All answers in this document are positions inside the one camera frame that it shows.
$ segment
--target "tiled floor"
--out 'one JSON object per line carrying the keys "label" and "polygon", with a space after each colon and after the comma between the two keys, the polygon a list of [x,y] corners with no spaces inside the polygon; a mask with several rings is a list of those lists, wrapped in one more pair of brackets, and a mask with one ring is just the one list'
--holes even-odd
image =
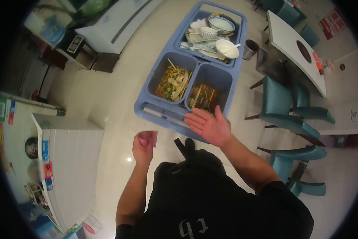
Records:
{"label": "tiled floor", "polygon": [[[88,235],[88,238],[114,238],[117,203],[134,166],[134,162],[127,161],[127,158],[133,158],[131,149],[136,133],[142,130],[159,132],[154,158],[148,172],[147,201],[152,191],[153,172],[156,166],[163,161],[178,163],[183,160],[174,139],[181,138],[184,141],[185,136],[139,118],[134,114],[133,105],[163,46],[196,2],[164,1],[143,22],[124,47],[112,74],[79,70],[70,64],[56,75],[49,98],[67,108],[67,117],[87,118],[105,129],[98,165],[96,205],[92,212],[103,227],[97,235]],[[263,39],[263,36],[266,34],[262,31],[267,26],[265,12],[260,9],[255,12],[253,1],[215,2],[242,12],[248,20],[247,39],[252,39],[261,47],[265,47],[266,39]],[[261,120],[244,120],[246,116],[258,114],[261,108],[262,86],[249,89],[263,77],[255,67],[255,57],[242,63],[228,115],[232,132],[245,146],[264,159],[267,159],[269,154],[258,151],[257,146],[269,149],[304,147],[307,142],[288,130],[264,130],[264,122]],[[253,192],[219,148],[202,142],[196,144],[198,149],[207,149],[218,156],[223,161],[227,174],[240,187]]]}

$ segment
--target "hand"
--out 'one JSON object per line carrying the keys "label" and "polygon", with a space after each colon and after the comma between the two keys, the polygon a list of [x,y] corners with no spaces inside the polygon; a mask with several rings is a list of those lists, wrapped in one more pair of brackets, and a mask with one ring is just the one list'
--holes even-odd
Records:
{"label": "hand", "polygon": [[215,116],[198,108],[192,108],[193,114],[186,113],[184,122],[190,129],[202,136],[210,144],[223,147],[231,137],[231,129],[227,120],[220,111],[220,107],[216,106]]}
{"label": "hand", "polygon": [[149,138],[148,145],[144,147],[139,141],[139,134],[140,133],[134,137],[132,153],[134,155],[136,165],[149,167],[151,160],[153,159],[153,143],[151,138]]}

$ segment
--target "black t-shirt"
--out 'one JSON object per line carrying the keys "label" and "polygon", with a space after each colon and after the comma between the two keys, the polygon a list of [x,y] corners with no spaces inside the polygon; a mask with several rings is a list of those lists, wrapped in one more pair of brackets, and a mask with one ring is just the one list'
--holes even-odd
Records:
{"label": "black t-shirt", "polygon": [[292,238],[307,239],[313,218],[281,181],[247,193],[228,176],[187,169],[154,187],[148,209],[116,239]]}

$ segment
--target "blue and white bowl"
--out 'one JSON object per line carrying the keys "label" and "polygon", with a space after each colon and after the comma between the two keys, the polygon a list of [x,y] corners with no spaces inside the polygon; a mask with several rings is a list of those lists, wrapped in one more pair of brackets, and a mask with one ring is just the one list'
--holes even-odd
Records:
{"label": "blue and white bowl", "polygon": [[218,32],[218,35],[228,35],[236,29],[234,23],[220,16],[209,16],[208,23],[215,30],[222,29]]}

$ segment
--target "right hand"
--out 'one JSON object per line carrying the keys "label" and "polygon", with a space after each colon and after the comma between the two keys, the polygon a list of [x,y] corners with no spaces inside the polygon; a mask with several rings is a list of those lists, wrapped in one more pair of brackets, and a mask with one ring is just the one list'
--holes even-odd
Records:
{"label": "right hand", "polygon": [[216,106],[215,117],[198,108],[192,110],[193,113],[186,113],[184,119],[190,129],[214,146],[225,146],[232,134],[220,107]]}

